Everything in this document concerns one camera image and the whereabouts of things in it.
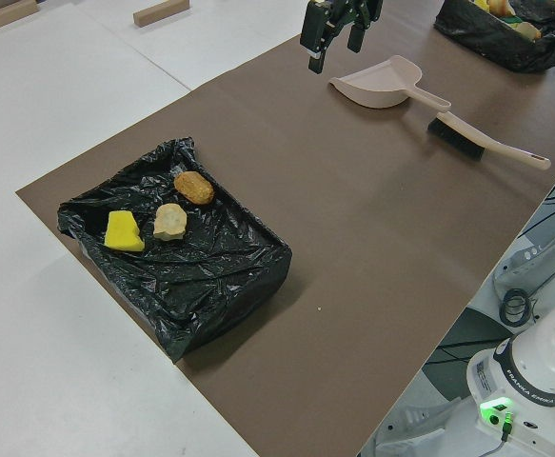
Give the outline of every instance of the brush handle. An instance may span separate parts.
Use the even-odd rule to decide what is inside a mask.
[[[499,141],[493,140],[490,136],[482,133],[478,129],[473,128],[470,124],[458,118],[452,112],[439,112],[436,117],[453,130],[461,133],[468,140],[476,143],[478,146],[492,150],[493,152],[498,152],[524,164],[531,165],[536,169],[550,168],[550,159],[542,157],[541,155],[532,154],[526,150],[513,148],[512,146],[504,145]]]
[[[427,92],[426,90],[419,89],[416,86],[410,86],[404,89],[404,93],[410,98],[414,98],[422,103],[425,103],[430,108],[433,108],[439,112],[446,112],[450,109],[450,102],[444,98],[440,98],[438,95]]]

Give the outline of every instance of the beige dustpan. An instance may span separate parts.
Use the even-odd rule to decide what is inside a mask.
[[[389,108],[404,102],[408,97],[446,112],[450,102],[416,84],[423,76],[419,67],[400,55],[385,62],[342,78],[332,78],[330,83],[347,98],[368,108]]]

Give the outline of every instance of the brown paper sheet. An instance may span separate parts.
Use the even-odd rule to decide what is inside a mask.
[[[555,69],[515,74],[454,44],[432,28],[440,6],[385,2],[363,50],[340,37],[319,76],[290,40],[18,192],[56,232],[60,202],[164,140],[195,139],[293,250],[269,303],[178,364],[262,457],[355,455],[555,183]],[[365,109],[327,84],[393,54],[453,112],[552,168],[472,162],[426,133],[427,107]]]

